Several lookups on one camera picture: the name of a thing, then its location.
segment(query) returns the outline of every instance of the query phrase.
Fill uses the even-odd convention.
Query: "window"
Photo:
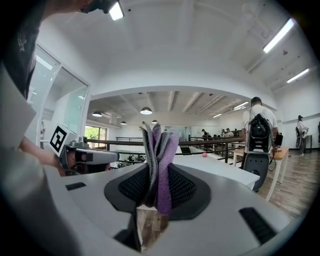
[[[101,127],[94,127],[94,126],[85,126],[84,136],[91,140],[107,140],[107,129]],[[105,147],[106,144],[103,143],[92,143],[88,142],[90,148],[97,148],[97,147]]]

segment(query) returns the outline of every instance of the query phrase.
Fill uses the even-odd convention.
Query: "white counter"
[[[245,170],[233,167],[212,157],[203,157],[201,154],[176,155],[173,159],[176,165],[187,166],[210,174],[219,175],[237,181],[252,189],[259,176]]]

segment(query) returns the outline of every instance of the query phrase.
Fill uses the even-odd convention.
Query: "black hair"
[[[261,103],[262,105],[262,101],[259,97],[253,97],[251,100],[251,107],[255,104],[255,103]]]

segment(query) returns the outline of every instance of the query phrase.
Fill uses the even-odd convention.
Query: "wooden floor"
[[[266,181],[258,192],[258,195],[263,198],[267,196],[274,173],[275,170],[268,172]],[[283,183],[277,182],[269,202],[292,218],[296,218],[308,210],[319,185],[320,151],[315,150],[311,154],[299,156],[297,150],[291,150]],[[137,219],[142,236],[143,251],[152,246],[157,238],[165,232],[168,217],[160,215],[155,210],[138,209]]]
[[[275,171],[269,171],[258,194],[266,198],[271,186]],[[269,200],[293,218],[304,214],[316,191],[320,180],[320,151],[314,150],[311,154],[299,156],[298,150],[290,150],[283,183],[276,183]]]

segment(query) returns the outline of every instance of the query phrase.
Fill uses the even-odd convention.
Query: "white table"
[[[283,170],[282,170],[282,174],[281,174],[281,179],[280,179],[280,184],[284,181],[284,177],[286,174],[286,170],[287,170],[287,163],[288,163],[288,155],[289,155],[289,148],[288,147],[282,147],[281,148],[282,151],[277,151],[274,155],[274,159],[275,159],[275,164],[276,164],[276,168],[275,168],[275,173],[273,176],[273,180],[271,183],[271,187],[269,189],[268,194],[266,195],[265,200],[269,201],[271,198],[272,193],[274,192],[278,177],[279,177],[279,173],[280,173],[280,169],[281,169],[281,165],[283,162]],[[236,149],[233,152],[233,166],[236,166],[236,162],[237,162],[237,156],[242,156],[244,155],[244,150],[243,149]]]
[[[235,168],[227,163],[213,159],[212,157],[203,157],[200,154],[176,155],[173,159],[173,163],[176,165],[195,168],[210,174],[226,177],[242,183],[251,190],[253,189],[255,182],[259,180],[258,175]]]

